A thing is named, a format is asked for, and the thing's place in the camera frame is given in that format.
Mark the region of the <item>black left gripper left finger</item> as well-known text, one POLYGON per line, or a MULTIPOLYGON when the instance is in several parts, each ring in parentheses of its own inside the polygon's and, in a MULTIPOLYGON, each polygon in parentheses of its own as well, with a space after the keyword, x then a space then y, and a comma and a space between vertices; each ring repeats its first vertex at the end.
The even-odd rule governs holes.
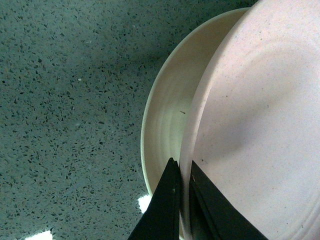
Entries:
POLYGON ((170 158, 151 201, 128 237, 130 240, 178 240, 180 238, 181 172, 170 158))

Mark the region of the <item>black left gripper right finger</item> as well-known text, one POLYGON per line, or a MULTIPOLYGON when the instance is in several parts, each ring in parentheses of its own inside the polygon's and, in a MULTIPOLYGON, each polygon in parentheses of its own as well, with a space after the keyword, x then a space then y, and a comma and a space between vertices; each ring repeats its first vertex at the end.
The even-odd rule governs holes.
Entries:
POLYGON ((194 240, 265 240, 193 161, 189 181, 189 219, 194 240))

